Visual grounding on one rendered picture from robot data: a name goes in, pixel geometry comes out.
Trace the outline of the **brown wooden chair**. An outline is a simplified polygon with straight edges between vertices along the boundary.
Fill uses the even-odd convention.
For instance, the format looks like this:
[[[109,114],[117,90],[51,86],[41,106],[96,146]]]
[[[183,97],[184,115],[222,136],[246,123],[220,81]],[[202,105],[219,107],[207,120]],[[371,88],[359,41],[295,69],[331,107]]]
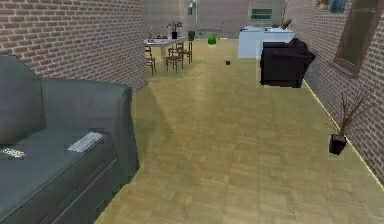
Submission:
[[[181,68],[184,68],[184,47],[176,46],[168,49],[168,56],[165,58],[166,70],[169,70],[169,65],[175,72],[178,72],[178,63],[181,63]]]
[[[156,60],[152,54],[152,48],[150,46],[145,47],[145,59],[146,65],[151,68],[151,74],[156,72]]]
[[[193,42],[188,42],[188,48],[185,48],[183,42],[179,42],[176,44],[176,49],[178,50],[179,55],[182,58],[187,57],[188,63],[191,63],[193,61]]]

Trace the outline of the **white dining table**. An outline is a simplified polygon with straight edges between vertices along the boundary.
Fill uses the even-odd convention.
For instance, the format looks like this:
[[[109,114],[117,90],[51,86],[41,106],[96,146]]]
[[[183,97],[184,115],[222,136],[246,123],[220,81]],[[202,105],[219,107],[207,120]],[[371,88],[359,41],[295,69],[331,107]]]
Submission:
[[[180,37],[177,39],[151,39],[151,40],[145,39],[144,44],[150,47],[159,47],[161,51],[161,59],[164,60],[167,56],[167,53],[166,53],[167,47],[177,43],[182,43],[185,40],[186,40],[185,37]]]

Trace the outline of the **potted plant black pot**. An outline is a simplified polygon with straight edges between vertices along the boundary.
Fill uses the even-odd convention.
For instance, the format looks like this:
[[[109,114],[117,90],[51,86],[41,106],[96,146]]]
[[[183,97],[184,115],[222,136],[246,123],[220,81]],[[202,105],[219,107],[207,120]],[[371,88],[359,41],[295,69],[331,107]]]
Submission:
[[[177,29],[182,26],[183,26],[183,23],[181,21],[172,21],[167,25],[167,27],[171,29],[171,37],[173,39],[177,38],[177,35],[178,35]]]

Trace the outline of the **white kitchen counter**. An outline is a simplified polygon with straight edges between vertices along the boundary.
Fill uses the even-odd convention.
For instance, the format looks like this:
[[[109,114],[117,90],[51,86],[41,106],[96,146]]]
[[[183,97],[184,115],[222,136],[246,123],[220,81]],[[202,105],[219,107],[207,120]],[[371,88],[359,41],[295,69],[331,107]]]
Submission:
[[[290,42],[295,33],[281,27],[247,26],[240,30],[238,43],[239,59],[260,59],[264,42]]]

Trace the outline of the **grey remote control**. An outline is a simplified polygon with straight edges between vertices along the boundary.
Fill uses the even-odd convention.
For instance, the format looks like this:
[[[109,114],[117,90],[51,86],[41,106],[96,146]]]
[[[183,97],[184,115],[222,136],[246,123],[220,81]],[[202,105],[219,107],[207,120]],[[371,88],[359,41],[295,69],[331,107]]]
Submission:
[[[103,135],[100,133],[89,132],[84,137],[79,139],[68,147],[69,151],[73,152],[84,152],[89,148],[92,148],[103,139]]]

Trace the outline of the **green framed window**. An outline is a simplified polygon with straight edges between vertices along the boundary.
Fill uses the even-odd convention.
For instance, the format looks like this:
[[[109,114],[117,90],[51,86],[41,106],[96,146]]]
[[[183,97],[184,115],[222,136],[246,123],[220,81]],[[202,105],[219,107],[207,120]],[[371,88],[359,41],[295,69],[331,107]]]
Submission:
[[[273,10],[271,8],[251,8],[250,19],[257,21],[268,21],[273,16]]]

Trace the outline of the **dark grey sofa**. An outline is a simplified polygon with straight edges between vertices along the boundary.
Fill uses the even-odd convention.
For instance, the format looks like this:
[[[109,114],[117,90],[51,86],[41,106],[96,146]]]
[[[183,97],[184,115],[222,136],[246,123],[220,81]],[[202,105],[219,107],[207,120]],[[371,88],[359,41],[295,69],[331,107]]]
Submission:
[[[139,169],[126,85],[36,75],[0,56],[0,224],[94,224]],[[68,147],[89,132],[103,139]]]

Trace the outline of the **bare twig plant black pot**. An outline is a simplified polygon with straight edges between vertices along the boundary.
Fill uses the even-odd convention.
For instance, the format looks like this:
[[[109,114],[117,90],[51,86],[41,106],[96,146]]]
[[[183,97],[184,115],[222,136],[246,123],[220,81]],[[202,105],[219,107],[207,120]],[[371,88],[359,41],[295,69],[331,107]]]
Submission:
[[[374,107],[373,104],[368,104],[366,107],[363,107],[370,95],[371,93],[369,91],[360,91],[354,96],[353,100],[350,101],[346,94],[341,94],[341,119],[338,123],[337,132],[330,135],[328,146],[330,154],[341,154],[347,145],[346,135],[352,132],[351,127],[353,122]]]

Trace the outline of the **colourful framed picture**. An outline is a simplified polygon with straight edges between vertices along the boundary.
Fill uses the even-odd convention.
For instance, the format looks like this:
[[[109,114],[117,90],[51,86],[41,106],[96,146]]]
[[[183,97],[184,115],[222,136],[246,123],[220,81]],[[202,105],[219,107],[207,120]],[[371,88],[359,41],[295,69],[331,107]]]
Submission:
[[[314,9],[317,11],[328,11],[330,13],[343,13],[347,0],[315,0]]]

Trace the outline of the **small yellow speckled object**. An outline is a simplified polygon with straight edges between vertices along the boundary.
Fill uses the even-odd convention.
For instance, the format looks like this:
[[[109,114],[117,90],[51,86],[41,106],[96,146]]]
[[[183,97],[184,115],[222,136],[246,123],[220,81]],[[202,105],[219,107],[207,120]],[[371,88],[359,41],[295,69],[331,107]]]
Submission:
[[[25,156],[26,156],[26,153],[22,151],[14,150],[11,148],[0,149],[0,159],[7,159],[7,160],[24,159]]]

